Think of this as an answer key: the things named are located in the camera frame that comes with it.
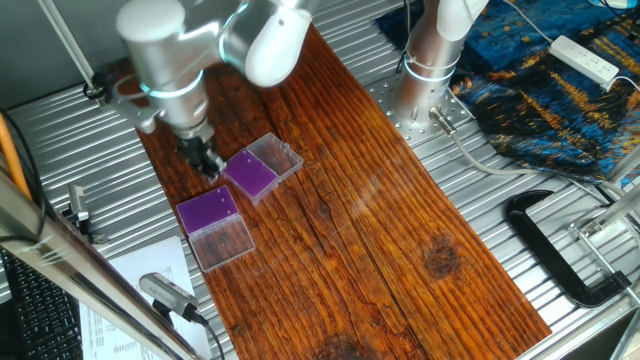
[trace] metal post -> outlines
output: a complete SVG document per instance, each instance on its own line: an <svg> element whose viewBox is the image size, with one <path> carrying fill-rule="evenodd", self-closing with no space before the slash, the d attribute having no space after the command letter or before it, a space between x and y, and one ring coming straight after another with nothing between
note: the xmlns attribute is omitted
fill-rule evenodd
<svg viewBox="0 0 640 360"><path fill-rule="evenodd" d="M40 210L0 171L0 236L34 238ZM41 240L2 243L20 260L162 359L202 360L189 343L63 218L45 217Z"/></svg>
<svg viewBox="0 0 640 360"><path fill-rule="evenodd" d="M616 166L611 169L607 177L614 184L619 184L622 178L640 164L640 145L636 146L627 156L623 157Z"/></svg>
<svg viewBox="0 0 640 360"><path fill-rule="evenodd" d="M640 200L640 186L635 186L631 191L622 196L594 221L602 228L619 220L638 206Z"/></svg>
<svg viewBox="0 0 640 360"><path fill-rule="evenodd" d="M604 266L607 268L607 270L609 270L611 274L616 272L616 270L613 268L613 266L611 266L609 261L607 261L607 259L604 258L604 255L600 253L598 248L596 248L595 245L591 243L591 240L589 240L589 238L586 235L584 235L580 230L578 230L575 224L571 224L569 228L578 234L578 237L587 244L591 252L593 252L593 254L600 260L600 262L604 264ZM631 289L631 286L626 288L625 291L627 292L627 294L629 294L629 296L636 303L636 305L640 306L640 298L638 298L638 295L636 295L636 293L633 292L633 289Z"/></svg>
<svg viewBox="0 0 640 360"><path fill-rule="evenodd" d="M89 89L95 90L93 83L91 82L93 69L91 68L91 65L89 65L87 58L82 53L82 50L80 50L80 46L78 46L76 39L73 37L73 34L71 34L71 30L69 30L69 27L64 22L64 19L62 18L62 15L60 15L60 11L58 11L56 5L53 3L53 0L38 0L38 2L40 3L45 15L47 15L49 22L51 22L51 25L56 30L56 33L58 33L64 47L67 48L67 52L71 55L73 62L76 63L84 81L89 85Z"/></svg>

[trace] clear plastic box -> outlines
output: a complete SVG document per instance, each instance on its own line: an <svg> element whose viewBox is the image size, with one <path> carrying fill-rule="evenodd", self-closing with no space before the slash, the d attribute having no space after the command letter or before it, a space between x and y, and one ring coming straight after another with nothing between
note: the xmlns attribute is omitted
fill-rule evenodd
<svg viewBox="0 0 640 360"><path fill-rule="evenodd" d="M268 133L229 159L224 176L257 205L303 163L300 155Z"/></svg>
<svg viewBox="0 0 640 360"><path fill-rule="evenodd" d="M226 186L183 202L176 209L203 272L256 247Z"/></svg>

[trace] power strip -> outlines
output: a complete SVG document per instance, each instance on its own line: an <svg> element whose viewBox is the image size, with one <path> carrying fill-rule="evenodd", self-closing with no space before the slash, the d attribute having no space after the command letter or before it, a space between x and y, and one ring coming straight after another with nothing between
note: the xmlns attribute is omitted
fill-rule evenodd
<svg viewBox="0 0 640 360"><path fill-rule="evenodd" d="M619 71L617 67L563 35L551 44L549 53L600 85L609 83Z"/></svg>

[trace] wood grain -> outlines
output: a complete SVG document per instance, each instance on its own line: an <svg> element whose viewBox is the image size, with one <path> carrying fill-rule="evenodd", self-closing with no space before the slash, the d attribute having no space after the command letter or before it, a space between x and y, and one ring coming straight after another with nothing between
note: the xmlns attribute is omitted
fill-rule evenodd
<svg viewBox="0 0 640 360"><path fill-rule="evenodd" d="M549 328L315 29L275 89L207 71L230 157L273 132L304 167L258 206L256 250L205 274L242 359L512 359ZM174 207L209 185L141 134Z"/></svg>

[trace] patterned cloth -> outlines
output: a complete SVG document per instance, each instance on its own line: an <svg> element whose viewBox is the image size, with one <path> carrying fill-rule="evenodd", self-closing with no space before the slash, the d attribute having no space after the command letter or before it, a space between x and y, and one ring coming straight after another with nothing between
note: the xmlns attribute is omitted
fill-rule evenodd
<svg viewBox="0 0 640 360"><path fill-rule="evenodd" d="M565 35L640 77L640 46L628 39L635 11L623 18L579 0L518 0L550 38ZM412 5L412 18L423 12ZM399 9L377 19L398 47L406 25ZM467 38L452 85L493 147L521 165L600 183L640 143L640 93L617 82L609 93L547 52L548 43L519 14L492 0ZM625 178L637 177L636 169Z"/></svg>

